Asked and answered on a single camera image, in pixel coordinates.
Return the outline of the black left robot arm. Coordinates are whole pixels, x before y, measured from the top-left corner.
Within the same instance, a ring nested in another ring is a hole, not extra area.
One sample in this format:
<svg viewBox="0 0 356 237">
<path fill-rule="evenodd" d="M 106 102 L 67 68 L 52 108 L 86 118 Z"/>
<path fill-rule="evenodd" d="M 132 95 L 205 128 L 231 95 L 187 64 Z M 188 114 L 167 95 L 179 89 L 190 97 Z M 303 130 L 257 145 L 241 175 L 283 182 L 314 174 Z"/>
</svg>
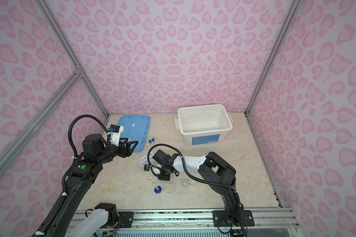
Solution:
<svg viewBox="0 0 356 237">
<path fill-rule="evenodd" d="M 32 236 L 64 237 L 81 200 L 103 170 L 103 165 L 115 157 L 129 157 L 138 142 L 121 138 L 116 146 L 106 143 L 100 134 L 91 134 L 82 144 L 83 152 L 62 176 L 59 198 Z"/>
</svg>

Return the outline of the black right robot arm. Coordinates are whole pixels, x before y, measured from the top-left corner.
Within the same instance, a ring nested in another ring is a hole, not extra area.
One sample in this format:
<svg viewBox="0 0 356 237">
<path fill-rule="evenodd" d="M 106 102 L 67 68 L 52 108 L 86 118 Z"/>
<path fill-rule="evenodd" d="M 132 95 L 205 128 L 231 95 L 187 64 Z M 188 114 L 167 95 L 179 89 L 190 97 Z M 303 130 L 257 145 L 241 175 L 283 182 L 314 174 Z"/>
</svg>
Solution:
<svg viewBox="0 0 356 237">
<path fill-rule="evenodd" d="M 185 173 L 192 180 L 209 185 L 219 194 L 224 203 L 226 223 L 242 226 L 244 206 L 236 189 L 236 170 L 215 152 L 201 157 L 183 156 L 175 153 L 172 156 L 158 150 L 154 156 L 147 158 L 144 170 L 151 172 L 159 180 L 169 181 L 171 175 Z"/>
</svg>

